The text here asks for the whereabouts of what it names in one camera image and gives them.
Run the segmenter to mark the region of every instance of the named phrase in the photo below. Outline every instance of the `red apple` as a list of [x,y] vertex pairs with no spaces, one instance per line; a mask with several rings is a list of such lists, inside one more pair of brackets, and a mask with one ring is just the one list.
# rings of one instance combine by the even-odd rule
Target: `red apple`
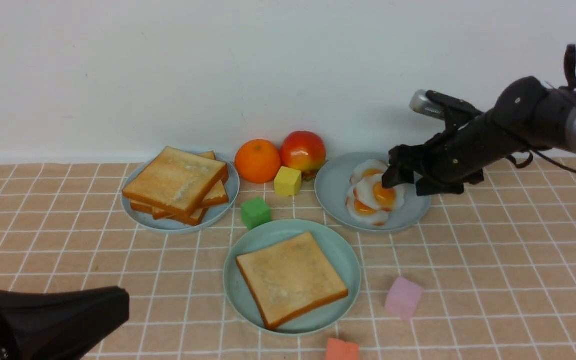
[[326,162],[326,146],[317,134],[310,131],[291,132],[281,145],[281,164],[301,171],[303,179],[313,180]]

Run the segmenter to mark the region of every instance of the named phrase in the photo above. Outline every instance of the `bread slice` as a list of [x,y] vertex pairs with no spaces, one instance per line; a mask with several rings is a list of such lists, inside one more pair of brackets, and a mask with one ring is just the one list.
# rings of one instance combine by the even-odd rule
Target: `bread slice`
[[239,255],[236,261],[268,330],[348,296],[310,232]]
[[226,173],[224,162],[167,146],[123,188],[122,194],[189,219]]
[[[130,201],[130,207],[135,210],[135,212],[145,213],[145,214],[153,214],[153,207],[148,205],[147,203],[141,203],[137,201]],[[204,217],[208,212],[208,208],[199,209],[194,212],[190,217],[181,216],[181,215],[171,215],[167,217],[167,219],[177,221],[182,224],[190,225],[190,226],[198,226],[199,224],[204,221]]]
[[[217,159],[217,157],[215,157],[215,151],[203,152],[199,153],[198,155],[199,157],[206,159],[211,160]],[[226,192],[226,186],[224,185],[226,184],[226,182],[228,182],[228,178],[229,178],[228,171],[226,171],[226,176],[224,176],[221,180],[219,180],[212,187],[212,189],[210,189],[206,197],[203,198],[203,201],[201,201],[201,204],[199,205],[200,209],[216,207],[217,205],[226,204],[230,201],[230,198],[228,198],[228,193]],[[152,208],[152,218],[155,220],[166,219],[172,216],[173,214],[171,214],[167,210],[160,209],[158,207]]]

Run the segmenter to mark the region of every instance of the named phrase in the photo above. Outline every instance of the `plate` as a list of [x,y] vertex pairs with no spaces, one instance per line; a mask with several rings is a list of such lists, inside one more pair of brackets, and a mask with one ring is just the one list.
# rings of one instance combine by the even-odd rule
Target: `plate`
[[[135,221],[135,223],[141,225],[142,227],[156,231],[158,233],[165,233],[165,234],[188,234],[194,233],[195,231],[199,231],[203,228],[207,228],[212,226],[214,223],[217,223],[221,218],[226,215],[228,210],[233,207],[235,200],[237,199],[237,195],[240,192],[240,174],[237,173],[237,169],[235,166],[230,162],[226,161],[223,157],[219,155],[215,155],[215,158],[220,161],[224,162],[228,165],[228,181],[224,184],[226,187],[226,193],[228,194],[228,198],[230,201],[228,203],[224,203],[222,205],[217,205],[211,207],[206,215],[203,217],[202,223],[197,226],[190,226],[186,225],[185,223],[180,223],[178,221],[174,221],[173,219],[153,219],[153,216],[150,214],[144,214],[143,212],[135,211],[132,207],[130,207],[130,199],[126,198],[125,196],[121,196],[121,206],[123,207],[124,212],[128,214],[128,216]],[[153,160],[148,162],[144,162],[142,166],[139,166],[135,171],[133,171],[130,176],[126,179],[123,183],[121,189],[123,190],[124,187],[132,182],[137,175],[141,174],[144,171],[144,168],[148,166]]]
[[390,214],[383,226],[373,226],[354,219],[346,210],[346,193],[355,168],[366,160],[381,160],[388,164],[388,154],[381,152],[352,152],[332,159],[320,169],[315,178],[315,195],[324,211],[346,228],[366,233],[392,233],[413,226],[430,209],[430,196],[417,196],[415,185],[405,184],[405,203]]
[[[237,266],[236,258],[239,255],[269,248],[306,232],[313,235],[343,280],[343,284],[348,288],[348,296],[297,317],[277,330],[267,330],[242,272]],[[345,317],[357,301],[362,275],[359,260],[352,246],[334,230],[304,219],[281,219],[253,228],[237,241],[226,259],[223,285],[230,305],[247,322],[266,333],[296,337],[322,331]]]

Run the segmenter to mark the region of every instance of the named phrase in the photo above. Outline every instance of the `stack of toast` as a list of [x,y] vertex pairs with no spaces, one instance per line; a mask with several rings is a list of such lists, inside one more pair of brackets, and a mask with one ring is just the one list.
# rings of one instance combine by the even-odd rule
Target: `stack of toast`
[[136,212],[197,226],[208,209],[230,201],[228,178],[228,165],[213,151],[194,154],[167,146],[122,194]]

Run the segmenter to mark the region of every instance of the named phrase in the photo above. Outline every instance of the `foam block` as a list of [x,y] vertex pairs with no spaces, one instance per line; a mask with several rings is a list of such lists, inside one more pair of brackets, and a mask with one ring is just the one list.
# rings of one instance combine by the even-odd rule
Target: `foam block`
[[326,360],[359,360],[359,345],[340,339],[328,339]]
[[398,277],[386,297],[386,310],[402,321],[409,322],[417,310],[423,293],[424,289],[420,285]]
[[302,172],[282,166],[274,177],[274,192],[279,196],[295,196],[302,188]]
[[241,205],[241,220],[248,230],[270,223],[272,215],[270,207],[261,196],[252,198]]

